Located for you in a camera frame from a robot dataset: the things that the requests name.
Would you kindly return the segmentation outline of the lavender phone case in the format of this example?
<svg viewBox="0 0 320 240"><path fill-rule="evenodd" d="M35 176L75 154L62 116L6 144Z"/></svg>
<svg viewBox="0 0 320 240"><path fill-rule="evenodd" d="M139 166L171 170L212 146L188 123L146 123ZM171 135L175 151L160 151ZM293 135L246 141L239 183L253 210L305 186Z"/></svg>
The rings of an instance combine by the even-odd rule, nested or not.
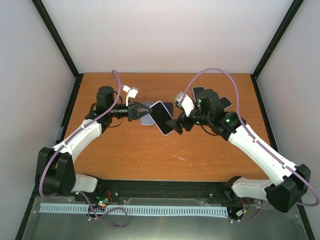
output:
<svg viewBox="0 0 320 240"><path fill-rule="evenodd" d="M143 105L146 105L147 107L152 106L153 102L144 102ZM150 115L145 115L140 119L140 124L142 126L152 126L154 124L153 119L150 117Z"/></svg>

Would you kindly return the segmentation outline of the black smartphone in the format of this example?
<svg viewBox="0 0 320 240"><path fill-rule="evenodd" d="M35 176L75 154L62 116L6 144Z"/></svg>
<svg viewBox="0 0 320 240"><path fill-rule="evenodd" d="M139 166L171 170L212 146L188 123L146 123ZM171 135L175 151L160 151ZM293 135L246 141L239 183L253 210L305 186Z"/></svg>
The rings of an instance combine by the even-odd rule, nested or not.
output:
<svg viewBox="0 0 320 240"><path fill-rule="evenodd" d="M163 102L165 108L168 110L169 114L173 117L174 105L172 102Z"/></svg>

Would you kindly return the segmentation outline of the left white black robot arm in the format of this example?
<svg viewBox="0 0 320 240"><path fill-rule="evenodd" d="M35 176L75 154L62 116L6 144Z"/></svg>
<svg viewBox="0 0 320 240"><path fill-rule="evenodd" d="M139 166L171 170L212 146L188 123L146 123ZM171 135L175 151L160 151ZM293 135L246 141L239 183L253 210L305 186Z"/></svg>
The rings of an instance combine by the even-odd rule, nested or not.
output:
<svg viewBox="0 0 320 240"><path fill-rule="evenodd" d="M134 99L138 94L135 87L124 86L124 104L118 104L120 92L111 86L102 86L96 94L96 102L90 107L81 125L65 140L38 153L35 184L42 197L56 194L86 192L92 201L103 198L104 188L98 185L98 177L75 172L75 161L81 152L110 127L113 118L138 120L152 112L152 109Z"/></svg>

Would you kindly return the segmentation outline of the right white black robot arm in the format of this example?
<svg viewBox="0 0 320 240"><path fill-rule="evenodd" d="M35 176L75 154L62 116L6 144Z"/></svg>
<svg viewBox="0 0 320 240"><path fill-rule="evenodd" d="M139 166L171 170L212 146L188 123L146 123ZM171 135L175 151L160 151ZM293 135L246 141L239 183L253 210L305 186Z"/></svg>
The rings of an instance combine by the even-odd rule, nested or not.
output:
<svg viewBox="0 0 320 240"><path fill-rule="evenodd" d="M167 125L180 135L194 125L208 126L214 135L242 150L268 178L235 176L225 184L225 195L230 201L235 197L264 200L287 213L308 191L311 170L305 164L296 165L281 156L236 112L225 111L219 95L212 89L201 90L196 97L193 101L183 92L178 93L175 103L182 113L177 119L168 120Z"/></svg>

